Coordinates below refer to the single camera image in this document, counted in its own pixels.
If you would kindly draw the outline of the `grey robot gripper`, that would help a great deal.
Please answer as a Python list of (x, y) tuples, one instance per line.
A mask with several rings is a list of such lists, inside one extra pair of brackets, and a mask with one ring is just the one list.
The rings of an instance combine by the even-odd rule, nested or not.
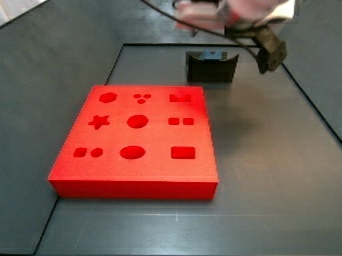
[(245, 30), (293, 17), (295, 0), (180, 0), (175, 4), (176, 27)]

